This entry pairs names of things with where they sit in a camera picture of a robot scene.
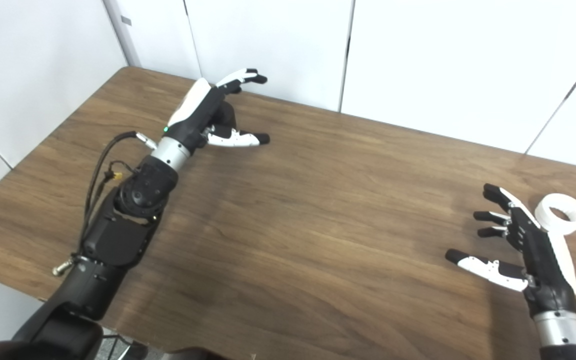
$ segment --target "black cable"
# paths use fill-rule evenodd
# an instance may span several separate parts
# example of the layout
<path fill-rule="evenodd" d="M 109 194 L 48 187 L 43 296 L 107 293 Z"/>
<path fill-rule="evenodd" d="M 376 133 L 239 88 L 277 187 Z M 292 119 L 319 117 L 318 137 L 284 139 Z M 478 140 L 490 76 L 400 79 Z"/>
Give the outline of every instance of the black cable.
<path fill-rule="evenodd" d="M 110 161 L 110 164 L 108 164 L 108 171 L 113 171 L 113 166 L 114 164 L 121 164 L 123 167 L 126 168 L 126 170 L 130 171 L 131 173 L 135 173 L 135 170 L 133 168 L 131 168 L 130 165 L 126 164 L 125 161 L 122 160 L 112 160 Z"/>
<path fill-rule="evenodd" d="M 110 348 L 110 353 L 108 353 L 107 360 L 110 360 L 110 358 L 113 357 L 113 353 L 115 352 L 115 347 L 117 346 L 117 340 L 118 339 L 119 339 L 118 337 L 114 338 L 114 342 L 112 342 L 112 347 Z"/>
<path fill-rule="evenodd" d="M 104 335 L 103 336 L 104 339 L 118 339 L 119 341 L 121 341 L 122 343 L 126 344 L 127 346 L 132 346 L 133 343 L 126 340 L 123 336 L 119 335 L 118 333 L 115 335 Z"/>
<path fill-rule="evenodd" d="M 112 139 L 105 146 L 105 148 L 101 152 L 101 155 L 99 155 L 99 160 L 97 160 L 96 166 L 94 167 L 94 171 L 92 173 L 92 178 L 90 179 L 90 185 L 89 185 L 87 193 L 86 193 L 86 203 L 84 205 L 84 221 L 83 221 L 83 224 L 81 225 L 81 231 L 79 234 L 80 243 L 81 243 L 81 241 L 83 241 L 84 235 L 86 235 L 86 230 L 88 229 L 88 223 L 89 223 L 90 215 L 92 214 L 92 210 L 94 209 L 94 208 L 90 207 L 91 198 L 92 198 L 93 190 L 94 190 L 96 182 L 97 182 L 97 178 L 99 176 L 99 171 L 101 170 L 101 166 L 104 163 L 104 160 L 106 159 L 108 153 L 113 148 L 113 146 L 115 146 L 118 142 L 123 141 L 124 139 L 130 139 L 130 138 L 136 138 L 136 137 L 137 137 L 136 131 L 122 132 L 121 134 L 115 136 L 114 139 Z"/>

